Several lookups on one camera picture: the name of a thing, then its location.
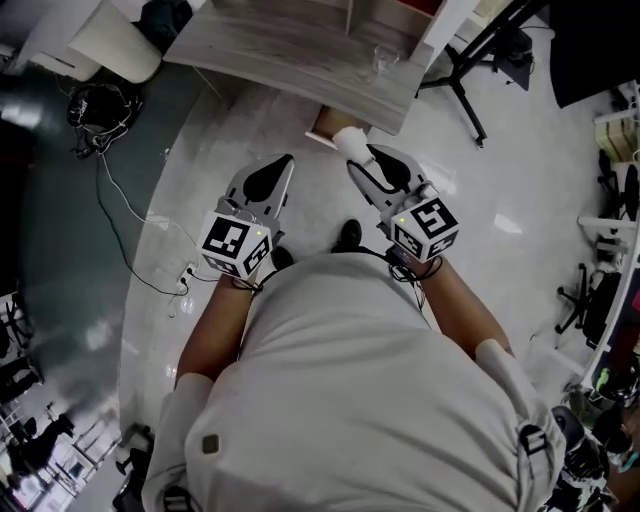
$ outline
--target desk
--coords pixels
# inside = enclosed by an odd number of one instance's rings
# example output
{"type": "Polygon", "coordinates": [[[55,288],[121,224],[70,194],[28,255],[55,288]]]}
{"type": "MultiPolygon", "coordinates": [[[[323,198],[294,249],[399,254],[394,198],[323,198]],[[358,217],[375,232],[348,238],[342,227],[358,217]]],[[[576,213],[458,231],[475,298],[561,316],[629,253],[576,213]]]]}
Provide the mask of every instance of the desk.
{"type": "Polygon", "coordinates": [[[427,13],[391,0],[207,1],[164,60],[299,94],[395,135],[425,70],[477,3],[443,0],[427,13]],[[400,54],[382,75],[378,44],[400,54]]]}
{"type": "MultiPolygon", "coordinates": [[[[617,114],[620,116],[617,117],[618,119],[634,116],[636,116],[636,119],[640,119],[640,92],[638,91],[638,84],[633,82],[633,87],[636,107],[624,113],[617,114]]],[[[640,129],[637,130],[637,137],[638,147],[640,147],[640,129]]],[[[623,253],[622,276],[615,298],[609,309],[609,314],[607,315],[605,331],[582,375],[582,385],[587,388],[592,388],[593,378],[600,367],[602,358],[611,350],[611,343],[615,340],[614,335],[620,328],[621,323],[624,322],[624,318],[621,318],[624,306],[637,292],[636,289],[631,287],[631,283],[634,281],[634,277],[637,279],[637,275],[640,273],[640,221],[599,219],[580,216],[578,217],[578,224],[586,228],[595,228],[598,231],[602,231],[603,235],[607,237],[611,236],[611,229],[617,229],[618,236],[627,244],[626,246],[619,246],[617,249],[623,253]]]]}

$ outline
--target black shoe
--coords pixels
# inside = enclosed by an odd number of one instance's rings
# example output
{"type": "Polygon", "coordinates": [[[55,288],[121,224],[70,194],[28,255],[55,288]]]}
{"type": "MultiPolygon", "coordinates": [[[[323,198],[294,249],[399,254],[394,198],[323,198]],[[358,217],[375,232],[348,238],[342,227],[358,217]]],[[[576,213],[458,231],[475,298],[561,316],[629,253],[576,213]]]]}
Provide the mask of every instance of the black shoe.
{"type": "Polygon", "coordinates": [[[360,242],[362,242],[362,227],[356,219],[350,219],[342,226],[340,238],[338,238],[338,242],[332,252],[342,252],[345,249],[349,250],[354,247],[359,247],[360,242]]]}
{"type": "Polygon", "coordinates": [[[40,385],[44,384],[44,377],[42,376],[42,371],[40,371],[40,367],[36,364],[36,362],[30,357],[27,357],[27,364],[29,365],[29,370],[31,371],[31,373],[33,373],[38,379],[38,384],[40,385]]]}
{"type": "Polygon", "coordinates": [[[75,428],[75,425],[69,419],[69,416],[66,414],[58,416],[58,425],[60,425],[60,432],[67,434],[69,437],[73,437],[73,429],[75,428]]]}
{"type": "Polygon", "coordinates": [[[295,261],[289,251],[284,247],[278,246],[271,251],[271,263],[273,263],[273,266],[279,272],[293,265],[295,261]]]}

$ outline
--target white cable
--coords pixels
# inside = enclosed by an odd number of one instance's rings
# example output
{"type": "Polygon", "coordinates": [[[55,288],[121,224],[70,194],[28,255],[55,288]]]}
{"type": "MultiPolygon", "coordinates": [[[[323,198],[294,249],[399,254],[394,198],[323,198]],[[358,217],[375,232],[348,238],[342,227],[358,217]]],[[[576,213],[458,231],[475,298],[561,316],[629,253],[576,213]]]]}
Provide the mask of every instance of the white cable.
{"type": "Polygon", "coordinates": [[[120,192],[120,195],[122,196],[122,199],[124,199],[125,204],[127,205],[127,208],[129,209],[129,211],[131,212],[131,214],[138,219],[140,222],[143,222],[145,224],[168,224],[170,226],[175,226],[176,228],[178,228],[180,231],[182,231],[187,238],[189,239],[189,241],[191,242],[191,244],[193,245],[193,248],[196,250],[196,253],[198,254],[198,265],[196,268],[196,272],[198,272],[200,270],[200,261],[201,261],[201,255],[200,255],[200,251],[198,250],[198,244],[196,244],[195,240],[191,237],[191,235],[189,233],[187,233],[187,230],[184,229],[180,224],[178,224],[177,222],[174,222],[172,220],[147,220],[147,219],[143,219],[142,217],[140,217],[140,215],[138,215],[133,208],[131,208],[131,204],[129,203],[129,199],[127,199],[126,194],[124,193],[124,190],[122,190],[122,188],[120,187],[120,185],[118,185],[115,180],[113,179],[113,176],[111,176],[111,172],[109,171],[109,165],[107,165],[107,159],[104,156],[104,153],[101,153],[100,156],[102,157],[102,161],[104,162],[104,168],[107,171],[107,176],[109,177],[109,181],[111,182],[111,184],[116,187],[116,189],[118,190],[118,192],[120,192]]]}
{"type": "Polygon", "coordinates": [[[213,85],[211,85],[211,82],[209,82],[209,80],[207,80],[207,77],[205,77],[200,70],[195,67],[195,66],[191,66],[196,73],[198,73],[200,75],[200,78],[202,78],[205,82],[207,82],[207,85],[209,87],[211,87],[211,89],[213,90],[213,92],[216,93],[216,96],[218,96],[218,98],[220,98],[220,101],[222,101],[222,103],[224,103],[225,105],[227,105],[227,102],[225,101],[225,99],[222,97],[222,95],[218,92],[218,89],[216,89],[213,85]]]}

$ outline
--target white table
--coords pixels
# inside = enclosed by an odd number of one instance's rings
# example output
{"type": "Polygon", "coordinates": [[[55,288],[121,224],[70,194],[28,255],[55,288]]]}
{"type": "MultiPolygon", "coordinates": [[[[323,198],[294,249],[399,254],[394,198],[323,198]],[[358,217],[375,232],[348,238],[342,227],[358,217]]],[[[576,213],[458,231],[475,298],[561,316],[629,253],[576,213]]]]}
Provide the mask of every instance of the white table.
{"type": "MultiPolygon", "coordinates": [[[[640,120],[640,92],[638,91],[638,84],[633,82],[633,87],[635,91],[635,108],[626,110],[625,112],[596,118],[594,120],[594,124],[628,117],[635,117],[637,120],[640,120]]],[[[640,148],[640,129],[637,130],[637,138],[638,147],[640,148]]],[[[615,330],[620,314],[622,313],[622,308],[624,306],[625,299],[627,298],[627,294],[629,293],[629,287],[631,285],[631,280],[633,279],[634,271],[640,268],[638,258],[640,256],[640,222],[580,216],[578,217],[578,224],[584,228],[594,228],[597,231],[602,232],[602,234],[607,237],[611,237],[611,229],[617,229],[617,236],[623,242],[616,249],[617,252],[623,253],[622,276],[620,277],[618,290],[616,291],[613,303],[609,309],[609,314],[607,315],[604,333],[595,348],[593,356],[582,373],[582,385],[587,388],[592,388],[594,373],[598,369],[603,355],[611,350],[611,336],[613,335],[613,331],[615,330]]]]}

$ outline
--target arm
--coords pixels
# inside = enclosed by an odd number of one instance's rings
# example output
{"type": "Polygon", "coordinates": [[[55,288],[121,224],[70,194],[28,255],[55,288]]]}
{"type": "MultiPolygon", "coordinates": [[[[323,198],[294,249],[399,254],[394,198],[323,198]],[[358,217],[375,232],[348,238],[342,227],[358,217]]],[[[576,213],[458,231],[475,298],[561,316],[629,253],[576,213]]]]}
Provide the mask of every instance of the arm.
{"type": "Polygon", "coordinates": [[[223,274],[182,351],[176,384],[186,373],[215,381],[236,361],[250,305],[251,290],[234,287],[232,278],[223,274]]]}
{"type": "MultiPolygon", "coordinates": [[[[429,270],[431,262],[413,264],[417,275],[429,270]]],[[[460,345],[475,359],[476,348],[487,339],[496,340],[508,353],[511,348],[507,336],[491,312],[465,284],[449,262],[442,258],[442,266],[429,279],[420,282],[442,333],[460,345]]]]}

